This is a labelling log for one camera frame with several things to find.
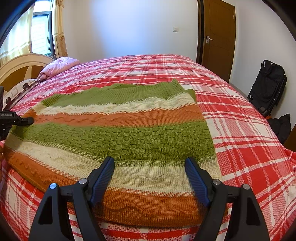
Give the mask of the yellow curtain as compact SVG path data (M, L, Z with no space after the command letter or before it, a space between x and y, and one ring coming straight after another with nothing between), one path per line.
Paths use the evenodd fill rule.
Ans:
M32 53L32 20L35 4L21 15L1 46L1 66L11 59Z
M52 5L52 35L56 58L67 57L66 41L63 30L63 1L54 0Z

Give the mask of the red plaid bed cover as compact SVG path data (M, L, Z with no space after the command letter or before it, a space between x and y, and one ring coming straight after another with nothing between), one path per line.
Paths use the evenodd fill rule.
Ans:
M24 114L55 93L73 93L114 83L156 84L178 80L195 90L207 121L222 181L252 185L270 240L281 240L295 220L295 152L280 144L259 112L227 82L179 55L114 57L76 65L41 83L13 109ZM2 162L1 214L13 235L28 240L43 193ZM100 223L107 240L192 240L197 227L147 228Z

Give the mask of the cream wooden headboard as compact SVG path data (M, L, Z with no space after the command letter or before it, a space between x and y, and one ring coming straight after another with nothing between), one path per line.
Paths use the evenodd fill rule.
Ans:
M53 58L42 54L17 56L1 67L1 86L8 92L23 80L37 78L41 70L53 61Z

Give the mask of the grey patterned pillow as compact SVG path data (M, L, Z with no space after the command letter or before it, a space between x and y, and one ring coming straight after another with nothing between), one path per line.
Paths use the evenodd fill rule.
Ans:
M30 90L40 83L38 79L26 79L15 85L4 95L3 110L10 110L15 106Z

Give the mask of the pink pillow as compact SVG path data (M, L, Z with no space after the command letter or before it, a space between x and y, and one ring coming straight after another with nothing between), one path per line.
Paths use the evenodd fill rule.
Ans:
M70 68L79 65L80 61L70 57L60 57L46 65L39 73L38 80L47 80Z

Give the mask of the right yellow curtain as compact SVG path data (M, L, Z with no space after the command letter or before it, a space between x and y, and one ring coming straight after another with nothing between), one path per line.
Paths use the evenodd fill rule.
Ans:
M52 35L56 58L67 57L66 41L63 30L63 1L54 0L52 5Z

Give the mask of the window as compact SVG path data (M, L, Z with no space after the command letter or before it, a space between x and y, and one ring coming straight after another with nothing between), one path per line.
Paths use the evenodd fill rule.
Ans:
M39 11L33 13L32 28L32 52L55 56L52 35L52 13L50 11Z

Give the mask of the left yellow curtain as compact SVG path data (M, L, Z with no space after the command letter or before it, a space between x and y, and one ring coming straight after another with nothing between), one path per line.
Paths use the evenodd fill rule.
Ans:
M1 66L11 59L32 53L32 20L35 4L21 15L1 46Z

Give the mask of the white wall switch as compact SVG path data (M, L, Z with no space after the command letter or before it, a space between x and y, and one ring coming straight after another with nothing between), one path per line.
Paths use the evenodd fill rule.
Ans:
M173 32L174 32L174 33L177 33L178 31L179 31L178 27L174 27L174 28L173 28Z

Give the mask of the green striped knit sweater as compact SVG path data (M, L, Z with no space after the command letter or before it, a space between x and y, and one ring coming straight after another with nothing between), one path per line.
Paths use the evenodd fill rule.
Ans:
M5 160L45 191L76 183L110 156L115 170L95 215L123 225L199 225L207 209L185 173L194 158L220 178L212 137L192 89L177 80L155 85L113 84L55 94L26 112L30 126L14 126Z

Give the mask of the brown wooden door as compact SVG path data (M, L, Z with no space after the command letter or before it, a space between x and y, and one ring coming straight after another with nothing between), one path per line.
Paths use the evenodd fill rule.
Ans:
M235 7L225 1L197 1L198 47L196 62L229 82L235 40Z

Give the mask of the black bag on floor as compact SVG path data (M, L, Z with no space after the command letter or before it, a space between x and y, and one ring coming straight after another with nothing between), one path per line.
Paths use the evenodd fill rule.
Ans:
M267 122L269 123L271 129L277 136L280 143L284 144L292 131L292 126L290 123L290 114L287 113L284 116L281 116L280 118L269 118Z

